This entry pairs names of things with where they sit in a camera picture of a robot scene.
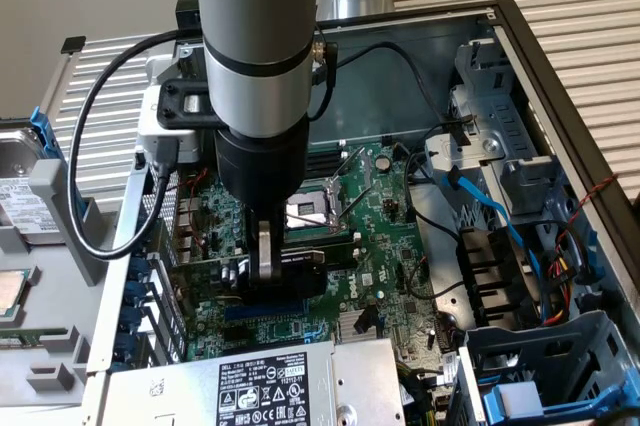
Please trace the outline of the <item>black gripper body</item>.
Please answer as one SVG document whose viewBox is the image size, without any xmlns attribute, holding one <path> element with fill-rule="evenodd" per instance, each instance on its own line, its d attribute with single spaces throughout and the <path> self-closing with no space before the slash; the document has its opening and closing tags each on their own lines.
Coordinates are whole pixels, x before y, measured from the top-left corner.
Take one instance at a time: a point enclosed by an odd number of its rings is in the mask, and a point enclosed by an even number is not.
<svg viewBox="0 0 640 426">
<path fill-rule="evenodd" d="M 236 199 L 260 220 L 283 209 L 306 174 L 309 119 L 304 116 L 284 133 L 257 139 L 231 129 L 214 133 L 220 179 Z"/>
</svg>

